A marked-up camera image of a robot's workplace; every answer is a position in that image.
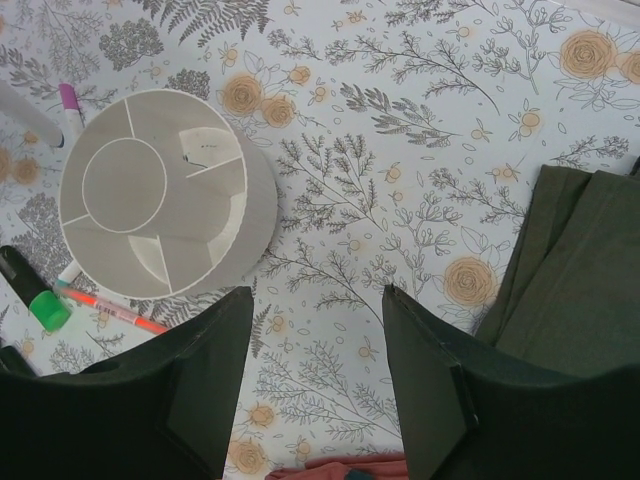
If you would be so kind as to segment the white round compartment organizer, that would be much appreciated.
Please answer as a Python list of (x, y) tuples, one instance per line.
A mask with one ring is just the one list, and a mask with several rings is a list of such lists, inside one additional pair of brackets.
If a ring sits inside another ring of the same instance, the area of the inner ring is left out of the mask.
[(268, 247), (278, 209), (263, 153), (207, 102), (168, 89), (131, 94), (88, 123), (58, 207), (82, 272), (135, 300), (239, 284)]

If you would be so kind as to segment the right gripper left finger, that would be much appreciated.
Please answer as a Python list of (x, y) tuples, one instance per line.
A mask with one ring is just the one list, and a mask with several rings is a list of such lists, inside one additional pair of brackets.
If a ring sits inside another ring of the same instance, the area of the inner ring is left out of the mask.
[(193, 319), (76, 374), (1, 370), (5, 479), (219, 479), (254, 300), (238, 287)]

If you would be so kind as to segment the purple-capped white pen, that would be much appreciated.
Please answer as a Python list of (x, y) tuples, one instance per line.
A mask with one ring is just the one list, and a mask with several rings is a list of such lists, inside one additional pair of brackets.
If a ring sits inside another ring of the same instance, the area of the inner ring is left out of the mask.
[(73, 146), (85, 129), (83, 114), (72, 85), (60, 83), (58, 90), (69, 128), (69, 134), (65, 135), (65, 143)]

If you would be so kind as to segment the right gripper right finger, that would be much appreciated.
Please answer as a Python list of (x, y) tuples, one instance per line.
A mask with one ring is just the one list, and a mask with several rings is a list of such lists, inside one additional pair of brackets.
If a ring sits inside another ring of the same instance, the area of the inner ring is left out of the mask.
[(635, 479), (639, 369), (587, 379), (502, 353), (387, 286), (388, 365), (413, 479)]

